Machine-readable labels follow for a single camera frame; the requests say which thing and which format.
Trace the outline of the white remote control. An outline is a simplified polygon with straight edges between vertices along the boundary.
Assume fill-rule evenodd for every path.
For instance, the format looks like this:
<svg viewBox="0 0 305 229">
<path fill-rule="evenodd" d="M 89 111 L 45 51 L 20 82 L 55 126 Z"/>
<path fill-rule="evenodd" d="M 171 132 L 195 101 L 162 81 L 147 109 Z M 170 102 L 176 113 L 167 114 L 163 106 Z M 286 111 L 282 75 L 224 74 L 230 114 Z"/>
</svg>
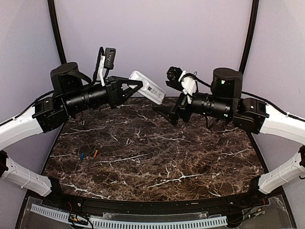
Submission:
<svg viewBox="0 0 305 229">
<path fill-rule="evenodd" d="M 166 91 L 154 83 L 152 80 L 150 80 L 148 77 L 146 77 L 144 74 L 139 71 L 133 71 L 129 77 L 129 80 L 141 81 L 143 86 L 137 92 L 157 105 L 163 103 L 166 96 Z"/>
</svg>

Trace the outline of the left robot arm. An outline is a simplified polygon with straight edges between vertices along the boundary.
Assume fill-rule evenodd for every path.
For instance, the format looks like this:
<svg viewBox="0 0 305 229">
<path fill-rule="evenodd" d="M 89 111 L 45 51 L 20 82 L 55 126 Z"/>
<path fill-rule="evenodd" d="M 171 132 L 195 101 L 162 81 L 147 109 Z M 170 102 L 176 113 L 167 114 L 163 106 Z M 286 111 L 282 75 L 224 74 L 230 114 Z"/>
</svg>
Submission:
<svg viewBox="0 0 305 229">
<path fill-rule="evenodd" d="M 36 100 L 24 112 L 0 125 L 0 178 L 47 197 L 57 208 L 67 204 L 59 182 L 41 176 L 13 161 L 4 149 L 33 135 L 50 132 L 76 114 L 100 105 L 112 109 L 122 105 L 142 88 L 142 81 L 113 76 L 104 84 L 92 84 L 75 62 L 65 63 L 51 71 L 53 95 Z"/>
</svg>

